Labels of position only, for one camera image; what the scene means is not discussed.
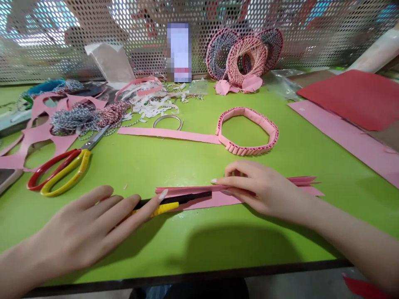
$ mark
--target red cardboard sheet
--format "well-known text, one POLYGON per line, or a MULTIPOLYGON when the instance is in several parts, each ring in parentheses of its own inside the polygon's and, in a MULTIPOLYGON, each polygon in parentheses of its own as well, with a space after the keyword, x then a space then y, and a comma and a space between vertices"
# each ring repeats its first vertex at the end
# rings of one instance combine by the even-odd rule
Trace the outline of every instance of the red cardboard sheet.
POLYGON ((350 70, 297 94, 368 131, 399 120, 399 84, 380 75, 350 70))

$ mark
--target right hand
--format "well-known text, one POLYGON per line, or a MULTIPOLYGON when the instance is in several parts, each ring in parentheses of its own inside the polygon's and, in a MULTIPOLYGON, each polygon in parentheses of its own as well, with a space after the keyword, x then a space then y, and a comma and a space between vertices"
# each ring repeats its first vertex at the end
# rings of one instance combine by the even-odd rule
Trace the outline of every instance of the right hand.
POLYGON ((318 200, 270 167, 246 160, 229 164, 224 177, 212 183, 230 186, 224 193, 241 199, 259 213, 301 225, 318 200))

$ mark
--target perforated metal panel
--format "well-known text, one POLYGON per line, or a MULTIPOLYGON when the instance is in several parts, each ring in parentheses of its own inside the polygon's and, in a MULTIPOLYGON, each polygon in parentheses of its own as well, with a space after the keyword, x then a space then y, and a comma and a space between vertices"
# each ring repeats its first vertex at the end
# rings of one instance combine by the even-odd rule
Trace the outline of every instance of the perforated metal panel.
POLYGON ((398 14, 389 0, 0 0, 0 84, 101 78, 84 45, 123 43, 136 76, 166 71, 166 24, 192 24, 193 74, 221 28, 240 35, 279 27, 278 67, 352 63, 398 14))

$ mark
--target red and yellow scissors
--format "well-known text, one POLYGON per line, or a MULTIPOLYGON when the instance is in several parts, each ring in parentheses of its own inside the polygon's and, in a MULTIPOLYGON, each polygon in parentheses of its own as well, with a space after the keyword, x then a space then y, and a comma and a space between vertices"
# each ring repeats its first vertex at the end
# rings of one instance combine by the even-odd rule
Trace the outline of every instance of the red and yellow scissors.
POLYGON ((102 128, 93 138, 91 138, 88 142, 86 142, 80 149, 73 149, 69 152, 58 155, 48 162, 44 163, 41 167, 39 167, 36 172, 32 175, 32 177, 28 181, 27 188, 31 191, 39 191, 40 194, 45 197, 55 197, 63 194, 68 191, 70 188, 74 186, 74 184, 81 178, 83 173, 85 172, 87 165, 89 163, 89 158, 91 155, 91 149, 97 144, 97 142, 103 137, 104 133, 108 130, 109 126, 105 126, 102 128), (50 167, 52 167, 57 162, 65 159, 57 169, 54 170, 52 175, 45 180, 40 185, 36 186, 37 180, 44 174, 50 167), (80 163, 78 171, 75 175, 63 186, 58 188, 57 190, 51 191, 51 188, 64 176, 68 173, 72 172, 80 163))

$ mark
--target scissor handle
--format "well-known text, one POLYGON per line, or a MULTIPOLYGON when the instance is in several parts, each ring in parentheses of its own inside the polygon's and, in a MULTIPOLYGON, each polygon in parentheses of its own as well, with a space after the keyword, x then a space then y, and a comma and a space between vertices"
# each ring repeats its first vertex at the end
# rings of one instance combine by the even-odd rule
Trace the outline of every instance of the scissor handle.
POLYGON ((31 176, 31 178, 28 181, 27 184, 27 188, 31 191, 39 191, 41 188, 43 188, 44 184, 46 184, 49 180, 51 180, 57 173, 59 173, 62 169, 64 169, 65 167, 67 167, 67 165, 69 163, 72 162, 73 159, 75 159, 80 153, 81 153, 81 149, 72 149, 69 152, 65 152, 63 154, 60 154, 54 158, 52 158, 51 160, 47 161, 46 163, 44 163, 42 166, 40 166, 35 172, 34 174, 31 176), (59 161, 61 161, 62 159, 65 159, 64 162, 62 162, 52 173, 51 176, 48 177, 48 179, 46 179, 43 183, 41 183, 40 185, 36 186, 36 182, 37 180, 44 174, 47 172, 47 170, 49 170, 49 168, 51 166, 53 166, 54 164, 58 163, 59 161))
POLYGON ((81 153, 75 160, 73 160, 67 167, 62 169, 59 173, 57 173, 47 183, 44 184, 44 186, 42 187, 42 189, 40 191, 40 194, 45 197, 54 197, 54 196, 59 196, 60 194, 66 192, 70 188, 72 188, 72 186, 74 186, 74 184, 81 178, 81 176, 85 172, 87 165, 89 163, 90 155, 91 155, 91 152, 88 149, 84 149, 84 150, 82 149, 81 153), (73 169, 75 169, 79 163, 80 163, 80 166, 78 168, 78 171, 75 173, 75 175, 66 184, 64 184, 57 190, 51 191, 51 188, 59 180, 61 180, 64 176, 66 176, 73 169))

